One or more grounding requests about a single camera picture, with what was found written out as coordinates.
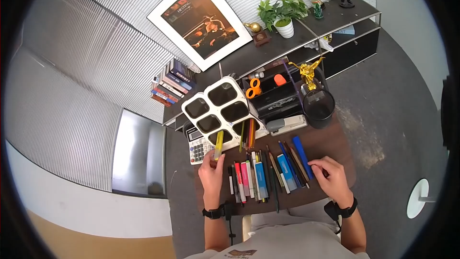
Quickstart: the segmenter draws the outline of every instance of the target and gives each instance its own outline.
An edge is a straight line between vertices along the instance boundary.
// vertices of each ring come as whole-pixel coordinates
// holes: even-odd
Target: floor
[[[352,191],[373,259],[399,258],[433,211],[427,204],[415,219],[406,203],[420,178],[437,197],[447,153],[442,147],[440,114],[417,68],[400,46],[380,30],[377,55],[328,80],[336,112],[350,143],[357,180]],[[196,207],[187,140],[167,131],[167,195],[178,258],[204,249],[203,217]],[[241,217],[232,219],[241,242]]]

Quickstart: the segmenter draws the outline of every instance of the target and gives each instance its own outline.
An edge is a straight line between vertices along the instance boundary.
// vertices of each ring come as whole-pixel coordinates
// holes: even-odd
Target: yellow highlighter
[[[217,140],[216,140],[216,151],[214,151],[214,160],[218,160],[219,156],[222,154],[222,144],[224,142],[224,131],[221,130],[217,132]]]

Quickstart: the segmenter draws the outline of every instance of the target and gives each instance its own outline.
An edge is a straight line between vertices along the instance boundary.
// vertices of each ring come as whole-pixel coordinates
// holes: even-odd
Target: framed poster
[[[252,40],[225,0],[163,0],[147,19],[202,71]]]

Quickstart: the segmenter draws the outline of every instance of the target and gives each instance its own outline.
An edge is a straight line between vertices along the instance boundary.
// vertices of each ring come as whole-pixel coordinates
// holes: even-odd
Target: stapler
[[[296,115],[268,122],[267,130],[272,136],[276,136],[305,126],[307,126],[305,116]]]

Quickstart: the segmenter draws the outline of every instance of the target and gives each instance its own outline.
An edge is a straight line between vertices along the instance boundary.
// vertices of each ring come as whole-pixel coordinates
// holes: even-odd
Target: orange scissors
[[[249,84],[251,87],[246,90],[246,97],[248,99],[254,98],[256,95],[260,95],[262,93],[260,86],[260,80],[258,78],[252,78]]]

